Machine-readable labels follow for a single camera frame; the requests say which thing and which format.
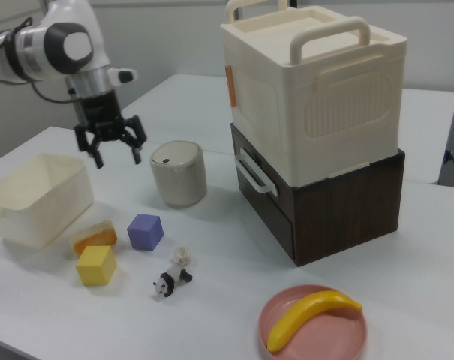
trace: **dark wooden drawer box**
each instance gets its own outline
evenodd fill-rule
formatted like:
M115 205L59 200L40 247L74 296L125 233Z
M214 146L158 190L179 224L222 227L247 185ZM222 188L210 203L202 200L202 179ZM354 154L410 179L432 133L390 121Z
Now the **dark wooden drawer box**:
M289 187L232 124L235 155L246 153L274 184L278 195L259 193L260 176L240 161L239 188L297 266L397 230L405 153L335 178Z

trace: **yellow cube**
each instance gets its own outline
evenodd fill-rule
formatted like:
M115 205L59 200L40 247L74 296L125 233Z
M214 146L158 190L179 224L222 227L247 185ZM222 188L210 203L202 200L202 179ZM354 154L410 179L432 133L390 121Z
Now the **yellow cube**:
M87 246L77 261L83 285L107 285L115 268L111 246Z

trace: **foam block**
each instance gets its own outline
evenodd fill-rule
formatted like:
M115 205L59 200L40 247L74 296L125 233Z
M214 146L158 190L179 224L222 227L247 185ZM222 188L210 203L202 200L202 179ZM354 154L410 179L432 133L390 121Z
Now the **foam block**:
M83 285L107 285L115 268L111 246L87 246L77 261Z
M77 232L71 239L71 248L77 256L80 256L87 246L114 245L115 243L115 228L110 220L105 220Z
M160 217L138 214L127 228L131 246L137 250L153 250L164 235Z

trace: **purple cube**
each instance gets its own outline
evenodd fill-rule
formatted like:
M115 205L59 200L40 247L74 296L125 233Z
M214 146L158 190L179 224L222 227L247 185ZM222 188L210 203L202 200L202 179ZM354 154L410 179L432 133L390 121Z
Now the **purple cube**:
M153 250L164 235L160 217L138 214L127 228L131 246L137 250Z

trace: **gray cylindrical container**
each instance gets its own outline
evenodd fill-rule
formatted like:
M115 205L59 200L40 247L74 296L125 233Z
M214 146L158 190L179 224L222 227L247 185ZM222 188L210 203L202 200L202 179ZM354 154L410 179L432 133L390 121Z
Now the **gray cylindrical container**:
M172 141L160 146L150 157L155 183L169 206L186 207L206 194L202 148L189 141Z

